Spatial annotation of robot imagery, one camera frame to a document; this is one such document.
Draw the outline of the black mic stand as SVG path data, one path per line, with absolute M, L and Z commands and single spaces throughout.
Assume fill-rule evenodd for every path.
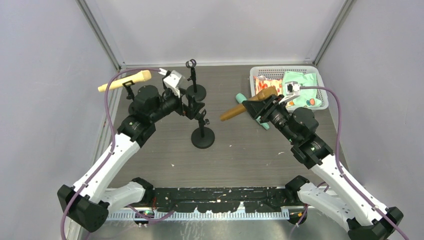
M 129 81 L 124 82 L 122 85 L 127 92 L 126 99 L 132 100 L 132 102 L 130 103 L 130 105 L 128 107 L 129 114 L 139 113 L 141 111 L 140 110 L 140 108 L 141 108 L 141 98 L 138 94 L 135 95 L 134 91 L 132 90 L 132 86 L 135 85 L 135 83 L 132 80 L 129 80 Z
M 185 66 L 190 69 L 190 77 L 187 80 L 192 82 L 192 85 L 186 89 L 186 93 L 200 102 L 206 98 L 207 91 L 202 85 L 197 84 L 196 65 L 195 59 L 190 59 L 185 63 Z
M 210 121 L 205 118 L 207 111 L 204 109 L 201 113 L 195 116 L 198 121 L 198 128 L 191 134 L 192 144 L 199 149 L 207 149 L 215 142 L 215 133 L 212 129 L 206 127 Z

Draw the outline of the mint green microphone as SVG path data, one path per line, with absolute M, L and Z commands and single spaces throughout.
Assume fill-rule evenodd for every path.
M 239 103 L 239 104 L 242 104 L 242 102 L 243 101 L 246 101 L 247 100 L 247 98 L 246 98 L 246 96 L 244 95 L 244 94 L 242 94 L 242 93 L 238 93 L 236 96 L 235 96 L 235 99 L 236 99 L 236 101 Z M 256 119 L 256 122 L 260 125 L 260 126 L 262 126 L 265 130 L 269 130 L 270 129 L 270 126 L 269 126 L 269 124 L 268 123 L 260 123 L 260 117 L 258 117 L 257 119 Z

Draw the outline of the beige microphone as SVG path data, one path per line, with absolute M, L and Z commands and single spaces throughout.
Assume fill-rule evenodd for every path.
M 108 89 L 114 90 L 124 86 L 132 86 L 136 83 L 149 81 L 151 78 L 152 78 L 152 74 L 149 70 L 141 70 L 137 72 L 136 74 L 133 74 L 118 80 L 113 80 Z

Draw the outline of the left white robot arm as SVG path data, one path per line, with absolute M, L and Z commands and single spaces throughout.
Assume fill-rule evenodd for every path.
M 175 112 L 189 120 L 206 115 L 205 103 L 185 89 L 176 95 L 170 88 L 159 93 L 146 85 L 131 94 L 129 115 L 122 121 L 109 147 L 73 186 L 63 185 L 57 192 L 64 214 L 90 233 L 96 232 L 110 213 L 134 203 L 150 204 L 154 187 L 136 177 L 128 184 L 107 193 L 111 181 L 125 163 L 137 153 L 156 131 L 156 122 Z

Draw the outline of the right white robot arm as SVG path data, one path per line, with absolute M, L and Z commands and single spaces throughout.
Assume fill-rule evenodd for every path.
M 252 118 L 274 125 L 292 145 L 290 150 L 295 159 L 326 182 L 337 197 L 300 175 L 285 187 L 301 202 L 337 222 L 351 240 L 388 239 L 403 213 L 378 201 L 336 161 L 334 151 L 316 134 L 319 123 L 311 109 L 299 107 L 288 112 L 280 99 L 272 95 L 266 100 L 245 100 L 242 104 Z

